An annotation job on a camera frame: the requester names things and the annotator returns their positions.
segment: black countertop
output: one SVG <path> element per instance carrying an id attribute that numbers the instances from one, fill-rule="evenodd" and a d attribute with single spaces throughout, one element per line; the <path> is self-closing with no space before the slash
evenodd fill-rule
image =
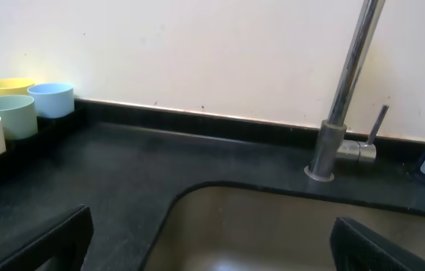
<path id="1" fill-rule="evenodd" d="M 311 156 L 298 148 L 91 124 L 0 187 L 0 243 L 83 203 L 95 227 L 84 269 L 136 270 L 176 195 L 211 181 L 425 215 L 425 185 L 408 166 L 345 164 L 334 181 L 321 183 L 303 172 Z"/>

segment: sink basin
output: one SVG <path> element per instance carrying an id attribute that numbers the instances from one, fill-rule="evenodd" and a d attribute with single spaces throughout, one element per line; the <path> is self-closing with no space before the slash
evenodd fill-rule
<path id="1" fill-rule="evenodd" d="M 347 216 L 425 260 L 425 218 L 232 187 L 206 187 L 171 210 L 145 271 L 335 270 L 329 237 Z"/>

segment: backsplash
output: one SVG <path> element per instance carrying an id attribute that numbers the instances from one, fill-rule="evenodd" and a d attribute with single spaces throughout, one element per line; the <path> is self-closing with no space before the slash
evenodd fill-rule
<path id="1" fill-rule="evenodd" d="M 361 0 L 0 1 L 0 77 L 83 99 L 319 127 Z M 425 141 L 425 0 L 387 0 L 346 124 Z"/>

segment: faucet handle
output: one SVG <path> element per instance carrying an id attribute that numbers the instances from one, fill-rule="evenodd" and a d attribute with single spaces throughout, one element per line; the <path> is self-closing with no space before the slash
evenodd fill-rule
<path id="1" fill-rule="evenodd" d="M 368 139 L 366 141 L 367 145 L 372 145 L 373 141 L 377 137 L 377 132 L 380 129 L 381 123 L 384 121 L 385 115 L 387 114 L 389 105 L 383 105 L 380 110 L 380 114 L 378 115 L 377 121 L 375 122 L 375 125 L 371 129 L 370 135 L 368 136 Z"/>

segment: chrome faucet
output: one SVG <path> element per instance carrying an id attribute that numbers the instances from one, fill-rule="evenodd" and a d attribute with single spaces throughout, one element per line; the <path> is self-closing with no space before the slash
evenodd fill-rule
<path id="1" fill-rule="evenodd" d="M 337 158 L 347 158 L 361 162 L 373 161 L 377 156 L 373 141 L 387 113 L 388 105 L 384 105 L 381 109 L 380 116 L 367 142 L 354 142 L 343 140 L 343 138 L 347 131 L 344 121 L 348 106 L 350 106 L 350 100 L 359 74 L 362 71 L 368 47 L 384 3 L 385 0 L 364 0 L 363 2 L 332 109 L 328 120 L 324 120 L 321 123 L 313 159 L 310 165 L 304 169 L 308 176 L 317 181 L 331 181 L 335 178 L 332 172 Z"/>

